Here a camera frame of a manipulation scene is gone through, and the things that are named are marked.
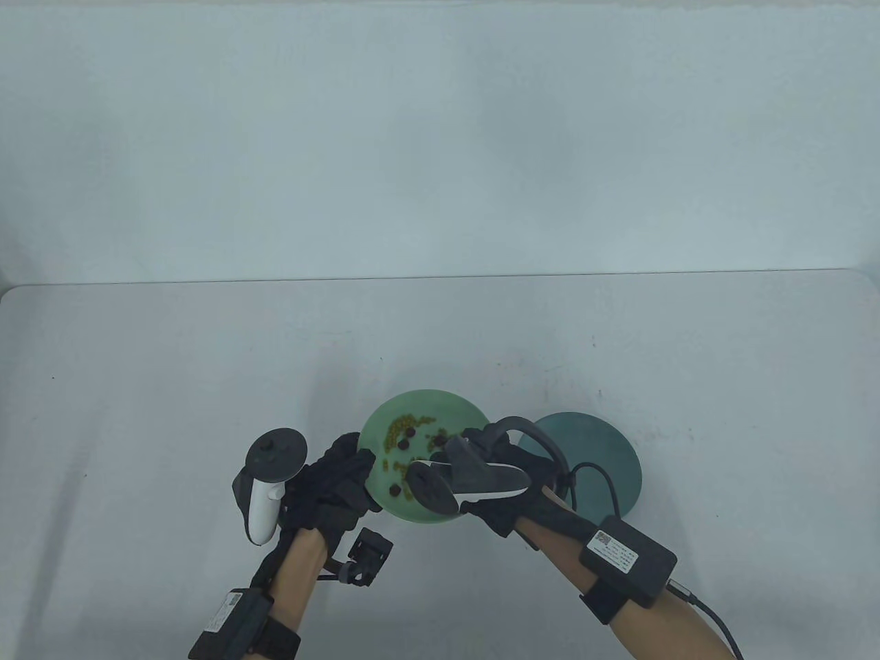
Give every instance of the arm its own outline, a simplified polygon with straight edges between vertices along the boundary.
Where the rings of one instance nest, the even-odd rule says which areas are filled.
[[[565,506],[547,488],[544,495]],[[516,529],[581,592],[586,593],[596,576],[578,559],[581,543],[520,517]],[[636,660],[730,660],[733,656],[694,609],[664,591],[646,610],[629,601],[611,622],[611,630]]]
[[[269,615],[296,632],[303,620],[321,567],[327,559],[327,544],[318,530],[300,530],[293,545],[278,569],[269,595],[275,604]],[[251,654],[246,660],[263,660],[263,656]]]

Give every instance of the dark teal plate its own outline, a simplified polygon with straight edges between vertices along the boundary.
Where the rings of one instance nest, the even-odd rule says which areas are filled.
[[[536,422],[559,445],[572,468],[581,462],[596,463],[611,476],[625,516],[635,506],[642,491],[642,464],[635,449],[608,422],[585,413],[555,413]],[[548,456],[541,446],[523,436],[519,446],[539,456]],[[577,513],[599,524],[613,513],[608,484],[596,470],[585,467],[577,472]]]

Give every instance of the white vr controller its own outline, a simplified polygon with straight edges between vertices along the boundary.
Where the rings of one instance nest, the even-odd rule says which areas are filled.
[[[245,466],[232,482],[235,502],[245,517],[245,534],[262,546],[275,535],[286,482],[305,465],[308,445],[294,429],[274,429],[257,438]]]

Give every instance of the cable connector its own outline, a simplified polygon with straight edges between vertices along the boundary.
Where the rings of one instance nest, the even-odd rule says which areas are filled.
[[[686,603],[693,605],[693,594],[686,589],[684,585],[677,583],[675,580],[670,580],[669,583],[666,584],[666,589],[671,591],[673,596],[677,596]]]
[[[328,573],[318,576],[320,581],[334,580],[343,584],[354,584],[357,587],[369,587],[376,578],[376,573],[385,565],[394,544],[364,527],[358,534],[355,544],[348,552],[344,564],[331,558],[324,564]]]

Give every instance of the black glove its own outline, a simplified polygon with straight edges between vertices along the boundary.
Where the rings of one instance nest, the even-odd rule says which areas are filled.
[[[541,489],[553,483],[559,470],[549,458],[535,456],[525,449],[510,444],[510,439],[506,436],[495,445],[488,462],[516,466],[532,480],[532,485],[521,495],[497,500],[464,502],[461,505],[462,513],[474,514],[481,518],[489,529],[506,538],[513,531],[517,518],[525,515],[538,498],[542,497]]]
[[[368,510],[382,510],[363,487],[376,456],[368,449],[357,449],[358,437],[357,433],[340,436],[324,456],[287,482],[278,515],[278,545],[257,569],[252,587],[269,586],[299,530],[321,532],[330,558],[342,535],[355,529]]]
[[[510,444],[510,440],[504,436],[492,450],[488,462],[516,466],[524,470],[532,480],[532,485],[521,495],[462,504],[461,511],[481,518],[496,534],[508,537],[520,517],[582,542],[586,542],[596,531],[596,526],[589,520],[581,518],[568,506],[560,505],[542,493],[544,486],[551,487],[557,479],[570,482],[570,475],[560,474],[560,468],[549,458],[535,456],[520,449]],[[523,534],[520,536],[533,549],[538,549]]]

